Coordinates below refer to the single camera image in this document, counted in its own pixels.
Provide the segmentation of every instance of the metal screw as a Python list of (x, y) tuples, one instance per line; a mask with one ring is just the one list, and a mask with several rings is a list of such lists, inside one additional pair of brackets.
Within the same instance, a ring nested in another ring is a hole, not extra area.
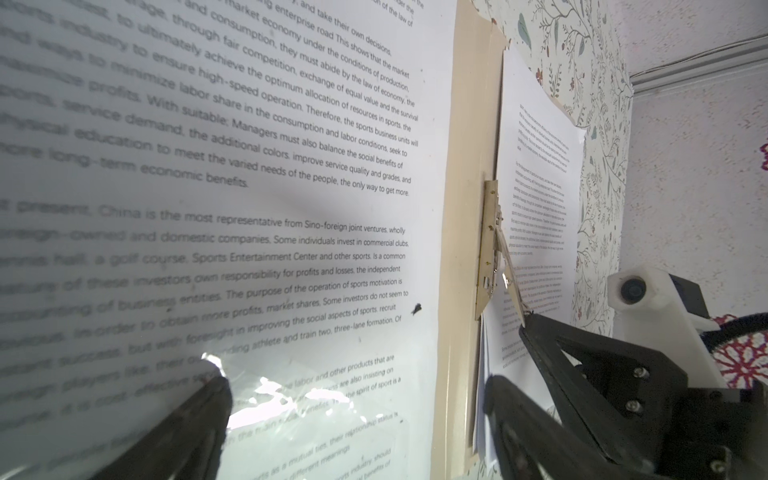
[(643, 412), (643, 404), (641, 404), (637, 400), (630, 400), (627, 402), (627, 405), (624, 406), (628, 411), (632, 413), (642, 413)]
[(715, 473), (725, 473), (725, 471), (728, 469), (728, 465), (722, 460), (713, 460), (710, 463), (710, 468)]
[(647, 379), (650, 377), (650, 372), (648, 372), (644, 367), (638, 366), (633, 372), (632, 376), (636, 379)]

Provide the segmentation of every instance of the black cable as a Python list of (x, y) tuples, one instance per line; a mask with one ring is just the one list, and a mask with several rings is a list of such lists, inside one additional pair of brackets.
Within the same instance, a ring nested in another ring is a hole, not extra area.
[(704, 342), (707, 350), (712, 353), (724, 343), (735, 340), (740, 336), (752, 335), (764, 330), (768, 330), (768, 312), (754, 313), (731, 320), (714, 332), (702, 333), (701, 341)]

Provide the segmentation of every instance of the floral wallpaper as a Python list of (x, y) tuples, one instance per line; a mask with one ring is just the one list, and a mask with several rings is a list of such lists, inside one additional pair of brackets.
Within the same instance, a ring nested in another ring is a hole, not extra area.
[[(473, 0), (541, 87), (587, 130), (573, 316), (577, 326), (610, 335), (607, 277), (619, 267), (632, 87), (606, 1)], [(479, 462), (461, 478), (501, 475)]]

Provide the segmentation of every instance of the wall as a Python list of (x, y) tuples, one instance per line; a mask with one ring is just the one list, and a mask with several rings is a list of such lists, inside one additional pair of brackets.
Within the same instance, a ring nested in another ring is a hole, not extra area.
[(607, 0), (630, 74), (768, 33), (766, 0)]
[(768, 311), (767, 99), (763, 66), (634, 100), (621, 268), (698, 282), (712, 316)]

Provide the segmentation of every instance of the stack of paper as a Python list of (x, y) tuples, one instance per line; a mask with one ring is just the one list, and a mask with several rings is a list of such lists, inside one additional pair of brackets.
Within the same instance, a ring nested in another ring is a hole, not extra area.
[[(504, 55), (499, 130), (498, 201), (522, 298), (534, 312), (570, 323), (584, 131), (552, 102), (513, 48)], [(487, 465), (496, 462), (482, 412), (491, 375), (507, 377), (542, 408), (552, 406), (544, 379), (520, 340), (520, 324), (499, 272), (482, 316), (478, 365), (475, 448)]]

